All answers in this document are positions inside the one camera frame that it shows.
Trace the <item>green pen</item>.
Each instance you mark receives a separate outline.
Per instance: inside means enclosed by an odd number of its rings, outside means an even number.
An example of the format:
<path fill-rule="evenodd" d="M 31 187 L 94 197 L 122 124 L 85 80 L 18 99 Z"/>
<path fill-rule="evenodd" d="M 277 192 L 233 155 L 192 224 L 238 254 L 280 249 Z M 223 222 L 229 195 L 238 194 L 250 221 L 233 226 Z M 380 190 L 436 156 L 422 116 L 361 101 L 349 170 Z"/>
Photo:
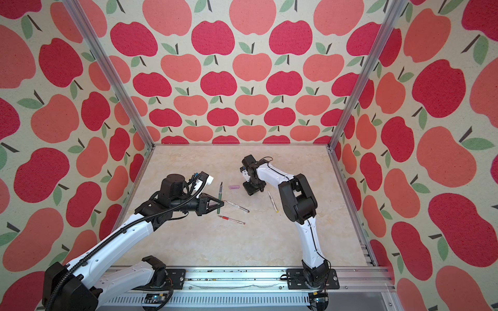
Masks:
<path fill-rule="evenodd" d="M 219 186 L 218 200 L 220 200 L 220 201 L 223 200 L 223 182 L 221 182 L 220 186 Z M 220 207 L 217 209 L 217 214 L 220 215 Z"/>

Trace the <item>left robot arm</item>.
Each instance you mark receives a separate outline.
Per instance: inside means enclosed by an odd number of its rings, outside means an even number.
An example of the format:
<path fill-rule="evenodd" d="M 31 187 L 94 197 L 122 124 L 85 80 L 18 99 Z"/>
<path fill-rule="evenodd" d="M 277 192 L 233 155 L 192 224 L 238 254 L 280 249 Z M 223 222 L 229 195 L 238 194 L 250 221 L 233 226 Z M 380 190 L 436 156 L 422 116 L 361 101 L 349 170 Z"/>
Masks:
<path fill-rule="evenodd" d="M 120 272 L 106 272 L 138 242 L 171 221 L 174 212 L 202 216 L 222 207 L 222 201 L 204 193 L 212 182 L 205 172 L 189 181 L 180 174 L 168 175 L 160 190 L 108 237 L 67 264 L 55 263 L 45 271 L 41 300 L 45 310 L 98 310 L 134 288 L 165 286 L 165 264 L 153 256 Z"/>

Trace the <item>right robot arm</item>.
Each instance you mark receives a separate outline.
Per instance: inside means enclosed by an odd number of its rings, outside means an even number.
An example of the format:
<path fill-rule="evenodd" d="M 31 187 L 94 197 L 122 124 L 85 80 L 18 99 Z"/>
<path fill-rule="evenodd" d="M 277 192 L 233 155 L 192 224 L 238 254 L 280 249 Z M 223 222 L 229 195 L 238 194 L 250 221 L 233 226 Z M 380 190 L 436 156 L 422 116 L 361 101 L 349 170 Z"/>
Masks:
<path fill-rule="evenodd" d="M 318 202 L 303 174 L 291 175 L 274 167 L 268 159 L 256 160 L 247 155 L 242 160 L 243 186 L 248 195 L 275 187 L 286 217 L 296 225 L 302 246 L 303 276 L 311 289 L 326 287 L 330 274 L 329 260 L 322 253 L 316 230 Z"/>

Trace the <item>white pen yellow tip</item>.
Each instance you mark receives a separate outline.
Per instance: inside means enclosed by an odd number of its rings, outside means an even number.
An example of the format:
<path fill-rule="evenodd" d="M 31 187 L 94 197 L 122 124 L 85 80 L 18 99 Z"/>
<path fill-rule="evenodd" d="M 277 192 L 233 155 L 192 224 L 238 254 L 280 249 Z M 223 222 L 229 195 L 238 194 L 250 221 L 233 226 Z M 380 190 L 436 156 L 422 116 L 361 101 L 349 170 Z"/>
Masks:
<path fill-rule="evenodd" d="M 272 204 L 272 207 L 274 208 L 275 212 L 276 213 L 279 213 L 279 209 L 274 201 L 274 198 L 272 196 L 272 194 L 270 192 L 268 192 L 268 197 L 270 198 L 270 201 L 271 201 L 271 204 Z"/>

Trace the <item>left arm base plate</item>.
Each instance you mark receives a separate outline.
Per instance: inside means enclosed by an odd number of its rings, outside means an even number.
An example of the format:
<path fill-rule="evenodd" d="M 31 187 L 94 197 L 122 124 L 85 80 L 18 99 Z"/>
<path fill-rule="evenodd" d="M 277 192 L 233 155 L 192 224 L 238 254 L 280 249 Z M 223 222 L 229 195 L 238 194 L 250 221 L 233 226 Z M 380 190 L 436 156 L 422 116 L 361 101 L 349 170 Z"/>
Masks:
<path fill-rule="evenodd" d="M 142 291 L 167 291 L 181 290 L 185 281 L 185 269 L 165 269 L 159 268 L 154 271 L 153 277 L 149 283 L 138 286 L 135 290 Z"/>

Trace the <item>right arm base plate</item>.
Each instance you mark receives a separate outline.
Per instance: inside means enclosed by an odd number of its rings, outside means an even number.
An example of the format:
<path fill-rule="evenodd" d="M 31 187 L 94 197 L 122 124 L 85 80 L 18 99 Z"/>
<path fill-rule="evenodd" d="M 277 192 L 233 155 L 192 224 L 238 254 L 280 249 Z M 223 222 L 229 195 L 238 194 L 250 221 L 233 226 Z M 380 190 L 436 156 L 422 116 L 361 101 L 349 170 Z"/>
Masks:
<path fill-rule="evenodd" d="M 285 275 L 281 276 L 282 281 L 287 282 L 289 290 L 338 290 L 339 284 L 335 269 L 321 272 L 308 272 L 302 268 L 287 269 Z"/>

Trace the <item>aluminium front rail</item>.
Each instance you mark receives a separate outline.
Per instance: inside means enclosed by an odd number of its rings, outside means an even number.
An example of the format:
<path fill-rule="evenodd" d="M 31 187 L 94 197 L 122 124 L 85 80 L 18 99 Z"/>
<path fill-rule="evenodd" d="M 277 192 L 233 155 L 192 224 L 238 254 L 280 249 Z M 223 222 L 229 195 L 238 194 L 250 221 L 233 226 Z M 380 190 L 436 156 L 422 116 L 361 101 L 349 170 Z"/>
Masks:
<path fill-rule="evenodd" d="M 287 269 L 298 266 L 205 266 L 179 267 L 185 269 L 182 291 L 191 292 L 290 292 L 287 282 L 281 280 Z M 395 292 L 394 281 L 386 268 L 374 266 L 339 266 L 337 272 L 340 288 L 328 292 Z"/>

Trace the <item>right aluminium corner post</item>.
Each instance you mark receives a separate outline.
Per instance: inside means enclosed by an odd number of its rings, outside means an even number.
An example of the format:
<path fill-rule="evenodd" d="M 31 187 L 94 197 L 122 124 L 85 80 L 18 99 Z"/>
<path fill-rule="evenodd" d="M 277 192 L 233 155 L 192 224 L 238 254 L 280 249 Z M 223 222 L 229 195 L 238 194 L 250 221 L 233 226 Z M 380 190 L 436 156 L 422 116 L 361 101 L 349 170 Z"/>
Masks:
<path fill-rule="evenodd" d="M 408 3 L 408 1 L 396 0 L 390 1 L 390 6 L 386 12 L 385 19 L 381 24 L 379 32 L 377 33 L 376 39 L 373 42 L 372 48 L 366 58 L 366 61 L 362 67 L 359 77 L 355 83 L 355 86 L 346 101 L 346 106 L 344 107 L 343 113 L 337 126 L 334 129 L 330 143 L 327 146 L 327 151 L 331 153 L 334 151 L 335 145 L 338 143 L 341 134 L 344 133 L 344 129 L 349 121 L 351 113 L 354 106 L 359 102 L 359 97 L 364 91 L 366 83 L 370 78 L 371 72 L 377 65 L 380 65 L 379 57 L 385 48 L 387 41 L 390 38 L 396 23 L 400 15 L 402 14 L 403 8 Z"/>

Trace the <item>aluminium corner post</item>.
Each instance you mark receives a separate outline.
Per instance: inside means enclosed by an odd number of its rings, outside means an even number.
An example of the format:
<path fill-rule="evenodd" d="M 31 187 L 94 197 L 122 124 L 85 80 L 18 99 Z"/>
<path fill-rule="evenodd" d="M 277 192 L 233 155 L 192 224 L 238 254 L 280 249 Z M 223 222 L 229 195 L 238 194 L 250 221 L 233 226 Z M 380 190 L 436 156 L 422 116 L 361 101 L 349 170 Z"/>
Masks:
<path fill-rule="evenodd" d="M 144 142 L 145 148 L 147 150 L 154 150 L 155 144 L 152 137 L 143 123 L 132 99 L 124 88 L 124 85 L 112 61 L 106 54 L 105 49 L 102 47 L 96 32 L 93 30 L 92 24 L 83 10 L 83 7 L 80 5 L 79 1 L 69 0 L 62 2 L 71 16 L 71 19 L 75 23 L 75 26 L 78 28 L 82 37 L 86 41 L 89 50 L 93 53 L 104 76 L 109 81 L 115 95 L 120 100 L 120 103 L 122 103 L 123 108 L 129 116 L 134 128 Z"/>
<path fill-rule="evenodd" d="M 331 153 L 334 151 L 335 145 L 338 143 L 341 134 L 344 133 L 344 129 L 349 121 L 351 113 L 354 106 L 359 102 L 359 97 L 364 91 L 366 83 L 370 78 L 371 72 L 377 65 L 380 65 L 379 57 L 385 48 L 387 41 L 390 38 L 396 23 L 400 15 L 402 14 L 403 8 L 408 3 L 408 1 L 396 0 L 390 1 L 390 6 L 386 12 L 385 19 L 381 24 L 379 32 L 377 33 L 376 39 L 373 42 L 372 48 L 366 58 L 366 61 L 362 67 L 359 77 L 355 83 L 355 86 L 346 101 L 346 106 L 344 107 L 343 113 L 337 126 L 334 129 L 330 143 L 327 146 L 327 151 Z"/>

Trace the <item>left aluminium corner post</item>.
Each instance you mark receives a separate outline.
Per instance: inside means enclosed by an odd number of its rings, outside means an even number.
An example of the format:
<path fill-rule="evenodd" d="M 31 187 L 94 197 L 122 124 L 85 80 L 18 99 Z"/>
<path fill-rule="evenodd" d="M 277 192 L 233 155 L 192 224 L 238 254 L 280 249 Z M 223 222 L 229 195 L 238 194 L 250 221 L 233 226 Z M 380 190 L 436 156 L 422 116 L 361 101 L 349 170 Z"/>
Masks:
<path fill-rule="evenodd" d="M 120 103 L 122 103 L 123 108 L 129 116 L 134 128 L 144 142 L 145 148 L 147 150 L 154 150 L 155 144 L 152 137 L 143 123 L 132 99 L 124 88 L 124 85 L 112 61 L 106 54 L 105 49 L 102 47 L 96 32 L 93 30 L 92 24 L 83 10 L 83 7 L 80 5 L 79 1 L 69 0 L 62 2 L 71 16 L 71 19 L 75 23 L 75 26 L 78 28 L 82 37 L 86 41 L 89 50 L 93 53 L 104 76 L 109 81 L 115 95 L 120 100 Z"/>

